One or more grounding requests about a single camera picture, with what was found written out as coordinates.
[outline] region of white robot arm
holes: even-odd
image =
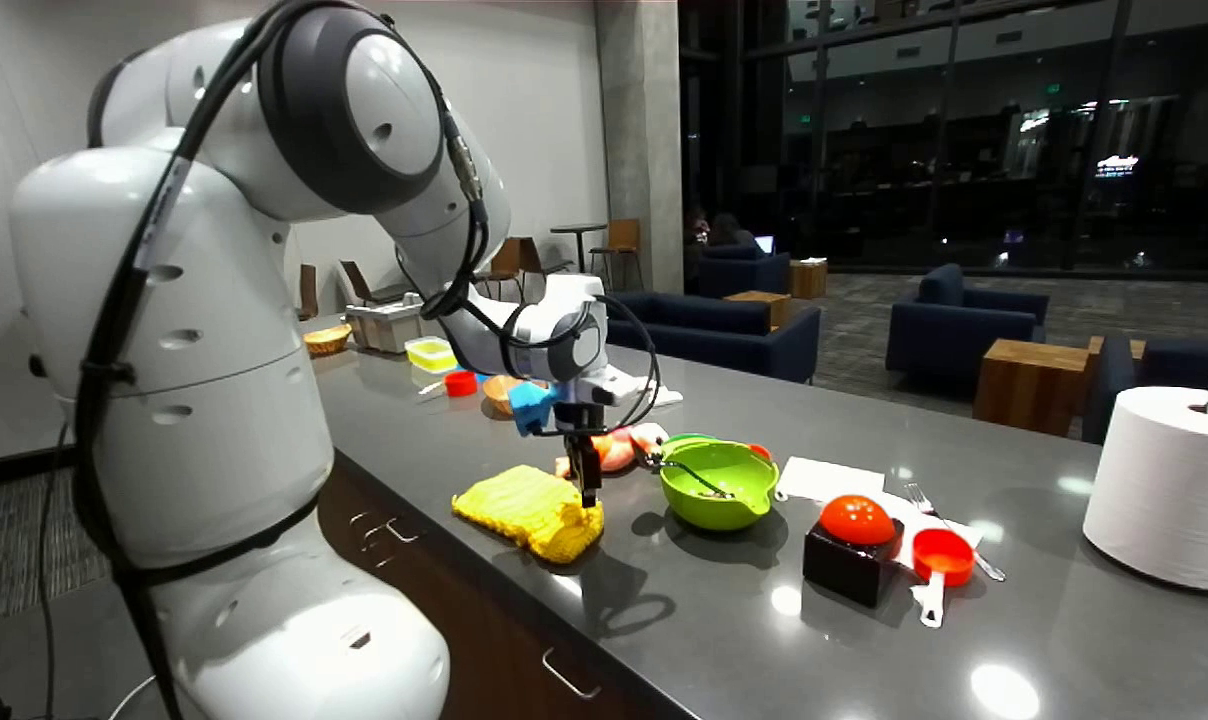
[[[443,638],[316,526],[331,441],[281,245],[295,221],[376,214],[457,354],[558,378],[589,459],[600,282],[551,277],[538,308],[473,293],[504,189],[390,14],[352,3],[284,0],[127,61],[92,138],[16,189],[16,267],[48,376],[78,396],[82,524],[170,713],[436,716]]]

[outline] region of kitchen counter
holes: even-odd
[[[1008,581],[951,595],[932,633],[904,585],[877,611],[806,585],[808,501],[783,501],[744,534],[700,534],[663,515],[647,469],[603,478],[600,546],[544,567],[450,501],[509,465],[551,469],[558,441],[523,441],[476,399],[422,396],[427,376],[402,361],[345,352],[316,376],[352,465],[693,716],[1208,720],[1208,595],[1090,546],[1090,443],[663,361],[683,390],[651,411],[670,432],[765,441],[781,465],[877,469],[890,487],[908,474],[941,515],[985,531]]]

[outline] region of green bowl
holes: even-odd
[[[705,531],[741,531],[772,510],[776,465],[732,441],[676,441],[661,459],[671,515]]]

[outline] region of yellow sponge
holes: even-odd
[[[548,565],[573,565],[603,534],[603,505],[582,508],[577,485],[532,465],[473,485],[451,495],[451,510],[528,543]]]

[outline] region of sofa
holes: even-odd
[[[794,254],[759,250],[755,245],[708,245],[693,247],[693,282],[695,295],[732,295],[749,287],[790,293]]]
[[[1145,354],[1132,361],[1127,335],[1104,335],[1094,361],[1094,388],[1085,399],[1085,441],[1109,437],[1116,396],[1138,385],[1177,385],[1208,390],[1208,335],[1149,335]]]
[[[811,378],[815,372],[815,302],[794,302],[790,325],[768,333],[768,308],[759,302],[671,293],[612,293],[607,340],[624,347],[644,347],[644,335],[638,333],[627,310],[612,302],[624,302],[647,328],[661,354],[683,354],[796,385]]]
[[[1032,340],[1048,295],[963,287],[961,262],[922,278],[917,298],[891,302],[883,366],[914,388],[971,390],[985,352],[999,340]]]

